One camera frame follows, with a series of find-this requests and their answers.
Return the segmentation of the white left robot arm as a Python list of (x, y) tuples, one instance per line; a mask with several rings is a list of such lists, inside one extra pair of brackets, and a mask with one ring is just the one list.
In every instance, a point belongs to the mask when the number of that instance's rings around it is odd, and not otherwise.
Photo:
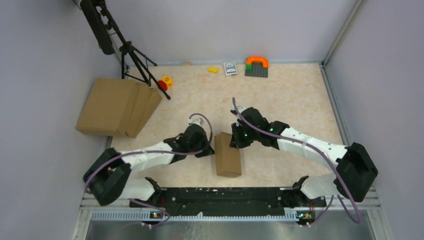
[(101, 206), (127, 198), (141, 200), (154, 207), (161, 198), (157, 184), (147, 178), (129, 183), (130, 176), (152, 167), (182, 161), (190, 155), (196, 158), (213, 155), (212, 137), (213, 134), (207, 134), (201, 125), (192, 123), (183, 133), (146, 148), (134, 151), (107, 148), (83, 175), (85, 189)]

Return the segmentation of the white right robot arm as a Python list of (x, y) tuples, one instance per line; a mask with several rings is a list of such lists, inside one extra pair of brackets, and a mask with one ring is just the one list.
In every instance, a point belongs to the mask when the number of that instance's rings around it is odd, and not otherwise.
[(237, 120), (231, 125), (230, 147), (244, 149), (259, 142), (264, 147), (300, 155), (331, 171), (320, 176), (304, 176), (293, 184), (296, 189), (293, 200), (299, 206), (333, 195), (360, 203), (378, 176), (377, 167), (360, 143), (342, 145), (314, 138), (287, 123), (269, 122), (254, 107), (233, 107), (231, 113)]

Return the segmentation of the brown cardboard box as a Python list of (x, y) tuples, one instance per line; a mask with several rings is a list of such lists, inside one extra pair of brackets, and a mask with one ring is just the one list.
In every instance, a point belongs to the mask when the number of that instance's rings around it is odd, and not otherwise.
[(216, 175), (237, 178), (242, 175), (240, 150), (230, 147), (232, 135), (220, 132), (214, 136)]

